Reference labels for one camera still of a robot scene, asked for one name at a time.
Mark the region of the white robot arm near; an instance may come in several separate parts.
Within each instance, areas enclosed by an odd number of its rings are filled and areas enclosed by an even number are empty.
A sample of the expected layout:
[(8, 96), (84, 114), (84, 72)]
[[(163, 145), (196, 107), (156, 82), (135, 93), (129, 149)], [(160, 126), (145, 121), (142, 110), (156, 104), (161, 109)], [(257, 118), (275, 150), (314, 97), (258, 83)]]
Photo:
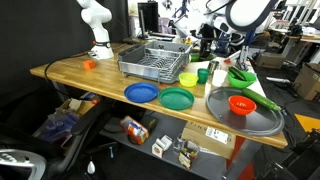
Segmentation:
[(258, 28), (269, 16), (278, 0), (210, 0), (204, 24), (231, 34)]

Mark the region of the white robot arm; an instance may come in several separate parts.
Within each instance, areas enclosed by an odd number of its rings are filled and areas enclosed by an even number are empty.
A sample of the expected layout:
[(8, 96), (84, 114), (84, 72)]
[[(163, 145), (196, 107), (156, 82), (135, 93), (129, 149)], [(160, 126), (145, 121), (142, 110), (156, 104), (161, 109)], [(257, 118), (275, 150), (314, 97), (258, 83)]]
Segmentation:
[(113, 58), (109, 33), (103, 27), (103, 23), (112, 19), (111, 11), (96, 0), (77, 0), (77, 2), (82, 7), (83, 21), (90, 26), (95, 38), (95, 44), (88, 55), (97, 60)]

